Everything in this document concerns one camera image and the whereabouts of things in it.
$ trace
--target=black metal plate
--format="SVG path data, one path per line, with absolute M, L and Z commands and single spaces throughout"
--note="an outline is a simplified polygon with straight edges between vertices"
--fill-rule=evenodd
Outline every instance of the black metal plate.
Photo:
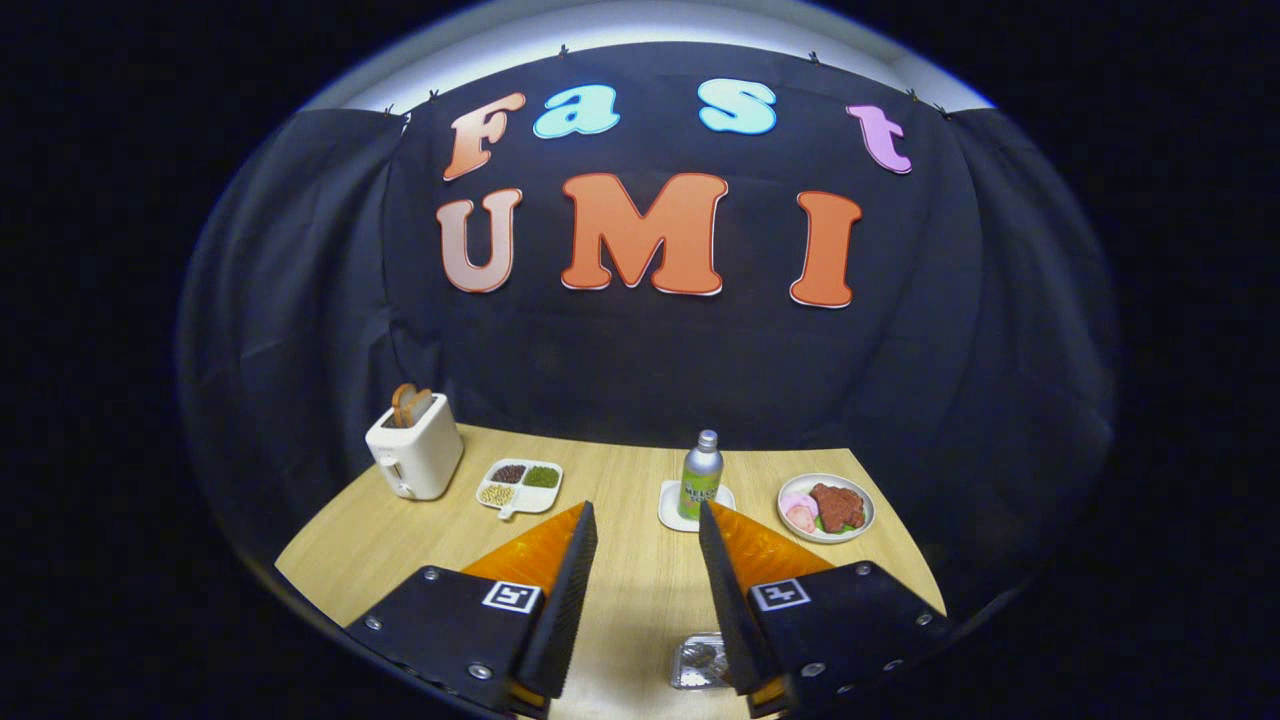
M 756 585 L 748 600 L 782 664 L 791 710 L 879 684 L 938 650 L 951 630 L 937 609 L 870 561 Z
M 512 669 L 543 603 L 539 588 L 530 591 L 429 565 L 346 630 L 404 671 L 484 707 L 506 711 Z M 492 675 L 472 675 L 468 667 L 474 664 L 488 667 Z

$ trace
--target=aluminum bottle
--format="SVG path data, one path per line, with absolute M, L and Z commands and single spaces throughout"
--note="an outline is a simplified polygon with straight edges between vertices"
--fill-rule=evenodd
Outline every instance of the aluminum bottle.
M 718 442 L 716 430 L 703 430 L 698 434 L 698 447 L 685 456 L 677 512 L 686 520 L 698 519 L 704 500 L 716 500 L 721 474 L 724 471 L 724 459 L 716 448 Z

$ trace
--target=white plate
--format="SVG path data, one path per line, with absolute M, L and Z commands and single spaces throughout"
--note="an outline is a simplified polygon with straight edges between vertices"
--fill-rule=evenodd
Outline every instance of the white plate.
M 716 502 L 730 510 L 737 510 L 737 500 L 733 491 L 723 484 L 716 491 Z M 663 480 L 662 489 L 658 491 L 658 519 L 663 525 L 682 533 L 696 533 L 698 520 L 685 520 L 680 516 L 680 480 Z
M 822 483 L 824 486 L 835 486 L 837 488 L 849 488 L 856 492 L 863 498 L 863 512 L 867 515 L 867 521 L 863 523 L 861 528 L 856 530 L 849 530 L 845 533 L 824 533 L 817 528 L 812 533 L 806 533 L 797 528 L 791 520 L 787 519 L 782 512 L 782 496 L 788 492 L 799 492 L 800 495 L 809 495 L 813 486 Z M 872 496 L 867 495 L 867 491 L 858 487 L 856 483 L 846 480 L 845 478 L 837 475 L 828 475 L 826 473 L 808 473 L 804 475 L 796 475 L 787 480 L 782 489 L 778 491 L 778 500 L 773 505 L 778 510 L 778 518 L 782 518 L 782 524 L 786 525 L 792 533 L 803 537 L 806 541 L 820 542 L 826 544 L 835 544 L 837 542 L 849 542 L 858 536 L 867 532 L 876 521 L 876 505 L 872 502 Z
M 503 465 L 524 465 L 525 473 L 520 475 L 518 483 L 495 483 L 492 480 L 493 474 L 498 471 L 498 468 Z M 559 482 L 556 483 L 553 488 L 531 488 L 525 482 L 525 475 L 529 474 L 530 468 L 550 468 L 556 470 L 559 475 Z M 486 487 L 508 487 L 516 491 L 515 497 L 507 501 L 507 505 L 494 505 L 492 502 L 485 502 L 480 500 L 480 493 L 484 492 Z M 476 486 L 476 502 L 480 505 L 486 505 L 489 507 L 497 507 L 498 510 L 509 510 L 511 512 L 545 512 L 553 502 L 556 502 L 556 496 L 559 495 L 559 488 L 564 486 L 564 469 L 554 462 L 545 462 L 543 460 L 521 460 L 518 457 L 503 457 L 502 460 L 494 462 L 489 466 L 489 471 L 484 474 L 484 479 Z

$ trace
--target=beans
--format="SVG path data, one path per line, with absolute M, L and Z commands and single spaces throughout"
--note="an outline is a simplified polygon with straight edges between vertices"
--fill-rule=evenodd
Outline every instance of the beans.
M 525 484 L 534 488 L 553 488 L 559 484 L 559 473 L 550 468 L 531 468 Z
M 520 475 L 525 474 L 524 465 L 503 465 L 493 473 L 490 478 L 495 483 L 509 483 L 515 484 L 520 482 Z
M 515 488 L 489 486 L 480 491 L 480 500 L 490 505 L 507 505 L 507 501 L 509 501 L 513 495 L 516 495 Z

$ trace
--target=wooden table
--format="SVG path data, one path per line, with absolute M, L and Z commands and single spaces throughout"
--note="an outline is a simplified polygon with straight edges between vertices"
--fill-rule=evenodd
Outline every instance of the wooden table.
M 371 466 L 329 502 L 275 561 L 280 573 L 339 625 L 348 625 L 422 565 L 462 569 L 552 515 L 584 500 L 595 506 L 599 542 L 564 693 L 552 716 L 748 717 L 732 689 L 671 687 L 675 648 L 690 634 L 717 632 L 698 533 L 658 520 L 663 480 L 678 479 L 684 450 L 544 438 L 458 425 L 462 461 L 445 493 L 415 502 L 392 493 Z M 726 451 L 722 483 L 745 512 L 835 565 L 873 560 L 946 611 L 924 557 L 897 514 L 849 450 Z M 550 510 L 497 519 L 475 500 L 493 462 L 547 460 L 564 468 Z M 840 544 L 795 538 L 778 519 L 778 488 L 803 473 L 854 480 L 876 503 L 876 523 Z

